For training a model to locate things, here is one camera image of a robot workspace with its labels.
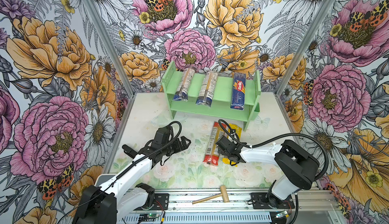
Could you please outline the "red-ended clear spaghetti bag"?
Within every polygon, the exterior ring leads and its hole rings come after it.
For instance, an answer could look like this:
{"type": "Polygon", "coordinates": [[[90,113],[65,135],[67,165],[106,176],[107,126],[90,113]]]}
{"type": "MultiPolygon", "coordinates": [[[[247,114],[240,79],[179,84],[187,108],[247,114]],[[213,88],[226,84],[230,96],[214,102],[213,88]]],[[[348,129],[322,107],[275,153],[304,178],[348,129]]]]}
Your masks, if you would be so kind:
{"type": "Polygon", "coordinates": [[[220,153],[216,143],[222,136],[224,136],[224,131],[218,122],[214,122],[203,163],[218,166],[220,153]]]}

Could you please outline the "yellow spaghetti bag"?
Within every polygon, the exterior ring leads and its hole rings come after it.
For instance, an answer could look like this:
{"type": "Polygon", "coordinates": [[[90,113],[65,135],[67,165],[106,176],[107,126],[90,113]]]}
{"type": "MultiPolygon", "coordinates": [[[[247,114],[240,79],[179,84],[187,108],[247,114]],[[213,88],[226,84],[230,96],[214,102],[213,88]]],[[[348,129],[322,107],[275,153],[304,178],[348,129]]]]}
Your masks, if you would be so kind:
{"type": "MultiPolygon", "coordinates": [[[[224,131],[224,136],[227,137],[230,141],[235,141],[235,143],[240,142],[241,128],[234,124],[225,124],[225,121],[222,122],[222,130],[224,131]]],[[[229,164],[230,166],[236,166],[238,163],[230,163],[229,159],[223,156],[223,163],[229,164]]]]}

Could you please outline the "blue Barilla spaghetti bag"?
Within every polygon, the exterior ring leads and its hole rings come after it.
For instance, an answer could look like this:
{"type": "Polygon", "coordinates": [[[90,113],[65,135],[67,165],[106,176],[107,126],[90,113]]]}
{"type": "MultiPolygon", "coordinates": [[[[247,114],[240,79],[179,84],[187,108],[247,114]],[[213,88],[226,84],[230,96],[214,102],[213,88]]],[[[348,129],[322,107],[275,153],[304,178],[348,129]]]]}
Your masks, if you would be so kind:
{"type": "Polygon", "coordinates": [[[246,93],[246,75],[234,73],[231,109],[244,110],[246,93]]]}

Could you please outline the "clear spaghetti bag dark end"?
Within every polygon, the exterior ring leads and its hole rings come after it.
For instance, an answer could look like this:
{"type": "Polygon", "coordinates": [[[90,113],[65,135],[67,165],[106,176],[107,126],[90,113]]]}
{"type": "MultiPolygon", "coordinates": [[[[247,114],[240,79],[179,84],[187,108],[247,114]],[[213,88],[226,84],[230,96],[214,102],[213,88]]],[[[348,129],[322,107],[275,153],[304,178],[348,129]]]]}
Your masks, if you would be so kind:
{"type": "Polygon", "coordinates": [[[183,71],[181,81],[173,97],[174,101],[188,100],[188,90],[195,73],[196,69],[194,67],[188,67],[183,71]]]}

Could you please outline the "clear spaghetti bag white label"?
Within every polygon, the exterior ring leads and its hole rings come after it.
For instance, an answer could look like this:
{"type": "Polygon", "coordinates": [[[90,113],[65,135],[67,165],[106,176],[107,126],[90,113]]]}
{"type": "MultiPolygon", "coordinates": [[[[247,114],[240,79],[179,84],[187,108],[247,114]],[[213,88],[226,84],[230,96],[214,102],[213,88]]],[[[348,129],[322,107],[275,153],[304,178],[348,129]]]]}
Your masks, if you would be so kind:
{"type": "Polygon", "coordinates": [[[196,100],[196,105],[205,105],[211,107],[217,79],[217,72],[210,71],[206,74],[196,100]]]}

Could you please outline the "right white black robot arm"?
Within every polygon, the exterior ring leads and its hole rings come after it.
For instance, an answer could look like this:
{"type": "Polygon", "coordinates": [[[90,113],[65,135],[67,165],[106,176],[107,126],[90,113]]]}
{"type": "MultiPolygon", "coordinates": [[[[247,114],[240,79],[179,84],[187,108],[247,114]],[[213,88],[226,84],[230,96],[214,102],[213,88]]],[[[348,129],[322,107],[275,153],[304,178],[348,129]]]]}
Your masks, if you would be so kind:
{"type": "Polygon", "coordinates": [[[292,140],[282,144],[269,143],[250,146],[234,143],[227,137],[221,137],[216,143],[219,151],[232,165],[260,162],[277,165],[283,176],[275,180],[262,202],[275,207],[300,190],[309,190],[319,175],[319,161],[292,140]]]}

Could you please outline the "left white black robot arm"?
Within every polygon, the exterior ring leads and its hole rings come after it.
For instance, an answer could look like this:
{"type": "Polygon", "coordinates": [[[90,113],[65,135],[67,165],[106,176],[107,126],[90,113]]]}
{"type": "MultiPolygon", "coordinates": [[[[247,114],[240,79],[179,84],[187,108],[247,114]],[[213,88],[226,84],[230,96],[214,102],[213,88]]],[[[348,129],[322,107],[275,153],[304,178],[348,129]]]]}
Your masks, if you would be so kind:
{"type": "Polygon", "coordinates": [[[154,188],[137,184],[137,181],[163,159],[185,151],[190,143],[168,125],[159,128],[154,138],[138,152],[124,145],[122,148],[133,159],[132,163],[108,181],[83,191],[73,223],[115,224],[137,208],[151,207],[155,199],[154,188]]]}

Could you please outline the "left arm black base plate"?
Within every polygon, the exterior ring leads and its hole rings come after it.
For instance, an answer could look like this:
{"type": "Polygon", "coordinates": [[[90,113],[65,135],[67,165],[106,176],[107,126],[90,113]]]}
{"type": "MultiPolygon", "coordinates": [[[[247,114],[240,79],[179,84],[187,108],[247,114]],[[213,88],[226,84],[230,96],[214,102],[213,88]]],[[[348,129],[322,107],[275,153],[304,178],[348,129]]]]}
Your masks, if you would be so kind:
{"type": "Polygon", "coordinates": [[[167,210],[169,206],[169,197],[167,193],[149,194],[142,210],[167,210]]]}

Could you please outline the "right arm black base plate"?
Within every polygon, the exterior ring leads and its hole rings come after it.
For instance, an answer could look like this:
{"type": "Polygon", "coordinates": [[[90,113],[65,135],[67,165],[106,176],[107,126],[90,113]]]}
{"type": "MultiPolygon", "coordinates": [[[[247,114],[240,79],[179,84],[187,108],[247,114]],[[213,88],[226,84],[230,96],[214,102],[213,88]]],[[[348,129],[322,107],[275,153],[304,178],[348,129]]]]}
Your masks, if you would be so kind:
{"type": "Polygon", "coordinates": [[[254,192],[250,194],[250,199],[247,202],[248,205],[252,205],[254,209],[294,209],[295,204],[291,195],[286,200],[278,200],[271,197],[267,197],[265,192],[254,192]]]}

